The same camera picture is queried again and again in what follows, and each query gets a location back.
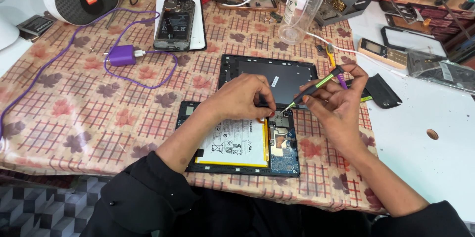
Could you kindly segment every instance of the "hand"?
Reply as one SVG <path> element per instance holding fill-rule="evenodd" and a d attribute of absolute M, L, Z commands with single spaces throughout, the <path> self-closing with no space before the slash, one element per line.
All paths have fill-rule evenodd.
<path fill-rule="evenodd" d="M 326 136 L 333 147 L 344 157 L 351 157 L 366 146 L 359 137 L 358 119 L 361 93 L 368 80 L 368 74 L 357 64 L 341 65 L 345 72 L 354 76 L 352 85 L 344 90 L 340 84 L 330 80 L 303 101 L 318 118 L 325 129 Z M 313 80 L 300 86 L 304 91 L 319 80 Z"/>
<path fill-rule="evenodd" d="M 264 96 L 269 108 L 255 106 L 259 102 L 259 94 Z M 267 78 L 263 75 L 246 73 L 226 82 L 215 94 L 199 105 L 202 106 L 210 114 L 212 112 L 216 115 L 218 121 L 272 116 L 276 110 L 276 102 Z"/>

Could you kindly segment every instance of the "phone battery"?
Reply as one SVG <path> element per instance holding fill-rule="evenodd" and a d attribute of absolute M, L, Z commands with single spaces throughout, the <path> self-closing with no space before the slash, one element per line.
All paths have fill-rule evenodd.
<path fill-rule="evenodd" d="M 162 21 L 162 27 L 158 31 L 158 38 L 186 40 L 190 30 L 190 14 L 170 13 L 167 19 Z M 173 34 L 170 34 L 167 30 L 168 21 L 173 28 Z"/>
<path fill-rule="evenodd" d="M 33 34 L 35 36 L 41 36 L 50 26 L 53 25 L 53 23 L 54 21 L 51 19 L 34 15 L 30 19 L 17 25 L 17 28 L 23 32 Z"/>

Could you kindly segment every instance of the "plastic packet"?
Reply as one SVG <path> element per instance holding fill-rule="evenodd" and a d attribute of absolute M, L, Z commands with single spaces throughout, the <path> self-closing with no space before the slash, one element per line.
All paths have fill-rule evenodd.
<path fill-rule="evenodd" d="M 409 76 L 452 87 L 475 95 L 475 71 L 448 58 L 407 49 Z"/>

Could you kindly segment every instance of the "black clothing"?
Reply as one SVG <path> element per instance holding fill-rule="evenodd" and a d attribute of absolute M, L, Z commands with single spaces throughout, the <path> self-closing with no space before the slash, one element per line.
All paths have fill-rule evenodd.
<path fill-rule="evenodd" d="M 101 190 L 82 237 L 471 237 L 455 209 L 443 201 L 402 216 L 384 217 L 373 225 L 367 214 L 335 213 L 303 205 L 190 187 L 154 153 L 117 174 Z"/>

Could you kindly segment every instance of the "black sleeve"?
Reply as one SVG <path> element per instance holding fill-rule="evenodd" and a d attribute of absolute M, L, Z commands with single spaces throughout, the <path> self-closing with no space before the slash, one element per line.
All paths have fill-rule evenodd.
<path fill-rule="evenodd" d="M 443 201 L 407 216 L 378 219 L 371 228 L 371 236 L 472 237 L 472 234 L 455 209 Z"/>
<path fill-rule="evenodd" d="M 150 152 L 117 174 L 101 189 L 81 236 L 150 236 L 168 231 L 175 218 L 191 209 L 198 197 L 185 177 Z"/>

